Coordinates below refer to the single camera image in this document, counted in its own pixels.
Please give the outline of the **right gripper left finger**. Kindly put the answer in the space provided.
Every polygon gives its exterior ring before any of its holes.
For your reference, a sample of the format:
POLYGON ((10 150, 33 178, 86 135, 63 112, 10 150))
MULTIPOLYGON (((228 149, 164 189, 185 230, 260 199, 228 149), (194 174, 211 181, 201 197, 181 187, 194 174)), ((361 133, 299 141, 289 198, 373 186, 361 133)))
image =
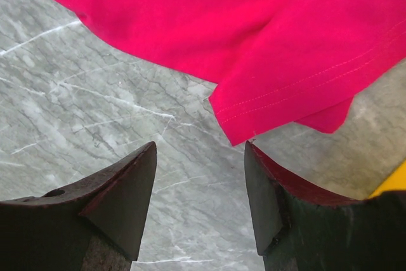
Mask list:
POLYGON ((2 270, 129 270, 138 259, 157 168, 149 142, 40 197, 1 203, 2 270))

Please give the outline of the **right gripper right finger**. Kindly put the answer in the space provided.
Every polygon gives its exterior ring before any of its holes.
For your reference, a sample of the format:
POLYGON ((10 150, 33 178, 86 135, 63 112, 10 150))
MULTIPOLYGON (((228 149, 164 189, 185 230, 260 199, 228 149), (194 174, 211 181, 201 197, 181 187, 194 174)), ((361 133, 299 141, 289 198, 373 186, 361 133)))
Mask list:
POLYGON ((266 270, 404 270, 405 189, 356 200, 244 152, 257 252, 266 270))

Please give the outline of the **pink t-shirt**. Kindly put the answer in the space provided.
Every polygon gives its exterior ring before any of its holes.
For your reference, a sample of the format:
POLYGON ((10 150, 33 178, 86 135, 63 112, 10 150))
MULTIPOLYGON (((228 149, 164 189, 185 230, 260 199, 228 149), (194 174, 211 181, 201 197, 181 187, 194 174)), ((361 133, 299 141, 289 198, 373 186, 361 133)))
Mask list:
POLYGON ((405 0, 55 0, 109 45, 216 84, 233 145, 296 122, 323 133, 405 58, 405 0))

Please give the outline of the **yellow plastic tray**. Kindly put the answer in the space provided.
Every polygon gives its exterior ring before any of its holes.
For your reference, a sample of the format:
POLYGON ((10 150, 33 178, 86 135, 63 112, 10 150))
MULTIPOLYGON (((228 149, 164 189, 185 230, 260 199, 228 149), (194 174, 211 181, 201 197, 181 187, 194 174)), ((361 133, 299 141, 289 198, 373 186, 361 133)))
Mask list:
POLYGON ((371 193, 370 198, 379 196, 383 192, 406 189, 406 161, 399 165, 378 188, 371 193))

